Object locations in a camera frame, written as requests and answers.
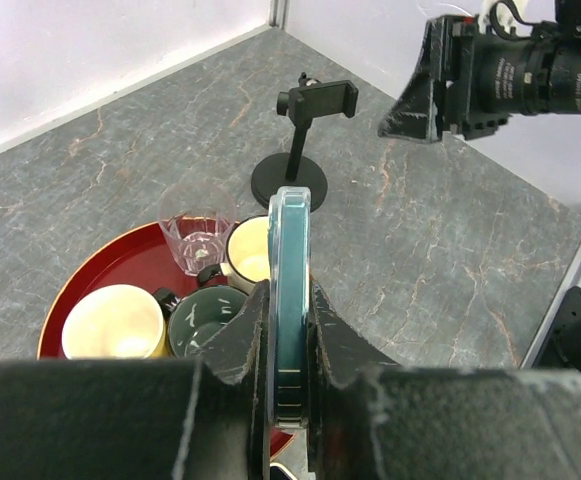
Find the black phone stand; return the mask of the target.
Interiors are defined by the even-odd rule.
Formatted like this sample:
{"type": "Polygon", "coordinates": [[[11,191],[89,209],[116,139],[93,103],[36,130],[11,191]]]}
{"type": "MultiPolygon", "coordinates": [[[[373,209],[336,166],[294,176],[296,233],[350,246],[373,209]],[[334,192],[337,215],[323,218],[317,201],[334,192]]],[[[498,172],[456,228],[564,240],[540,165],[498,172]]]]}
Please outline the black phone stand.
{"type": "Polygon", "coordinates": [[[311,192],[311,210],[324,203],[328,181],[324,171],[303,155],[309,129],[316,118],[356,114],[358,88],[350,80],[321,82],[302,73],[298,85],[278,95],[276,112],[294,125],[291,148],[261,160],[251,175],[251,192],[262,207],[283,186],[306,187],[311,192]]]}

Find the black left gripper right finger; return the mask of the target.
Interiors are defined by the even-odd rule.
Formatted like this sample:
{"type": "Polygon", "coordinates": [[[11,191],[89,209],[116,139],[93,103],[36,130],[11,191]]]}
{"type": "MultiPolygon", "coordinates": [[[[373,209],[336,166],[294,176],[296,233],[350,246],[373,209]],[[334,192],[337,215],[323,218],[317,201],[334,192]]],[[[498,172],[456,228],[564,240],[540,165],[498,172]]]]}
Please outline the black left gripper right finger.
{"type": "Polygon", "coordinates": [[[581,479],[581,374],[398,365],[310,292],[320,479],[581,479]]]}

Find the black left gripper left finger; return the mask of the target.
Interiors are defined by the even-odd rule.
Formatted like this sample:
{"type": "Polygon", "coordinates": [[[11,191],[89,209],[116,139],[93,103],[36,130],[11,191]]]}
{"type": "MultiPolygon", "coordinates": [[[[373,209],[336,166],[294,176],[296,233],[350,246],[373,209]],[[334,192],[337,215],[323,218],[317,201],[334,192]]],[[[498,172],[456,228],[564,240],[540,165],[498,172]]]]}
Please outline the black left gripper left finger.
{"type": "Polygon", "coordinates": [[[265,479],[270,287],[204,354],[0,362],[0,479],[265,479]]]}

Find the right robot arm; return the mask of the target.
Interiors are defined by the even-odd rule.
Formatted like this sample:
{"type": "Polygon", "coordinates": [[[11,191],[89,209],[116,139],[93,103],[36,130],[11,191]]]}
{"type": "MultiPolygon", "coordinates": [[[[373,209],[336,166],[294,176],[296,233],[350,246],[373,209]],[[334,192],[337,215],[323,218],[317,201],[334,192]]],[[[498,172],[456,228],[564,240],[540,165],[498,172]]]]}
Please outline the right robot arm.
{"type": "MultiPolygon", "coordinates": [[[[581,1],[526,37],[493,10],[431,19],[379,133],[472,140],[513,114],[581,115],[581,1]]],[[[385,361],[319,285],[311,309],[318,478],[581,479],[581,317],[549,339],[543,369],[431,369],[385,361]]]]}

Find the black phone clear case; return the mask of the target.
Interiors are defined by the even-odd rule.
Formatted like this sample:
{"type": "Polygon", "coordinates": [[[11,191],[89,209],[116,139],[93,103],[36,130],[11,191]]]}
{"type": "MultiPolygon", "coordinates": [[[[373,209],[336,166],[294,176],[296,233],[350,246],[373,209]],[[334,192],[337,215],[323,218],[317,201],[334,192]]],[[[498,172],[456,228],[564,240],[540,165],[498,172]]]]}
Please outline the black phone clear case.
{"type": "Polygon", "coordinates": [[[310,207],[306,187],[283,186],[269,204],[267,408],[281,430],[307,424],[310,207]]]}

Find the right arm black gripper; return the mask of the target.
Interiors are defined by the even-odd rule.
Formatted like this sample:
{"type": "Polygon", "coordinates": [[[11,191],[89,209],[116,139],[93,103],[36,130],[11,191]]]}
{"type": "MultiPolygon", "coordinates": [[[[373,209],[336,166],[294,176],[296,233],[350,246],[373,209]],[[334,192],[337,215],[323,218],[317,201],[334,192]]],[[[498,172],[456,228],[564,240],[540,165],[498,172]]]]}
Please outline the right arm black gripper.
{"type": "Polygon", "coordinates": [[[379,122],[378,136],[432,144],[442,140],[444,127],[466,141],[494,135],[510,114],[488,112],[479,83],[486,54],[500,44],[479,32],[475,17],[428,20],[414,72],[379,122]]]}

